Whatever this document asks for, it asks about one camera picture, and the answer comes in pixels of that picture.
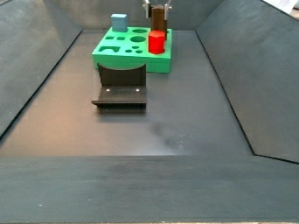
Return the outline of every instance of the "dark surface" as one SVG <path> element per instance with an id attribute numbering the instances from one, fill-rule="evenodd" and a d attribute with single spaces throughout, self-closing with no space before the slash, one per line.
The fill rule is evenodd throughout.
<path id="1" fill-rule="evenodd" d="M 102 88 L 99 97 L 93 101 L 103 108 L 114 104 L 127 108 L 129 104 L 146 105 L 146 64 L 133 69 L 114 69 L 98 64 Z"/>
<path id="2" fill-rule="evenodd" d="M 114 69 L 98 64 L 102 87 L 146 86 L 146 64 L 131 69 Z"/>
<path id="3" fill-rule="evenodd" d="M 298 21 L 226 0 L 198 33 L 256 153 L 299 162 Z"/>
<path id="4" fill-rule="evenodd" d="M 50 0 L 0 5 L 0 136 L 79 34 Z"/>
<path id="5" fill-rule="evenodd" d="M 95 105 L 146 104 L 146 87 L 103 87 Z"/>
<path id="6" fill-rule="evenodd" d="M 299 166 L 269 158 L 3 157 L 0 170 L 6 223 L 299 221 Z"/>
<path id="7" fill-rule="evenodd" d="M 105 32 L 85 32 L 2 144 L 0 156 L 252 155 L 194 31 L 177 31 L 173 72 L 147 74 L 145 114 L 101 114 L 91 53 Z"/>

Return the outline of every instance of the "green block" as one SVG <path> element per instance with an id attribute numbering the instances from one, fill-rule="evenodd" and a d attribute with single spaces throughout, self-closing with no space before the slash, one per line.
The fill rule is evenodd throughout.
<path id="1" fill-rule="evenodd" d="M 145 27 L 129 27 L 127 32 L 107 31 L 93 52 L 95 68 L 98 63 L 118 69 L 139 67 L 146 63 L 149 73 L 170 73 L 173 61 L 173 29 L 169 29 L 165 53 L 149 52 L 149 33 Z"/>

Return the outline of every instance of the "gray floor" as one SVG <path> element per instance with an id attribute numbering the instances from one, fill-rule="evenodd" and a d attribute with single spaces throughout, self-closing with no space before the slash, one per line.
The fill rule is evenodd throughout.
<path id="1" fill-rule="evenodd" d="M 86 31 L 0 145 L 0 156 L 250 155 L 230 104 L 194 31 L 177 31 L 173 72 L 147 76 L 145 114 L 102 115 Z"/>
<path id="2" fill-rule="evenodd" d="M 3 139 L 0 223 L 298 222 L 299 166 L 252 155 L 195 32 L 149 74 L 145 115 L 90 102 L 102 36 L 81 35 Z"/>

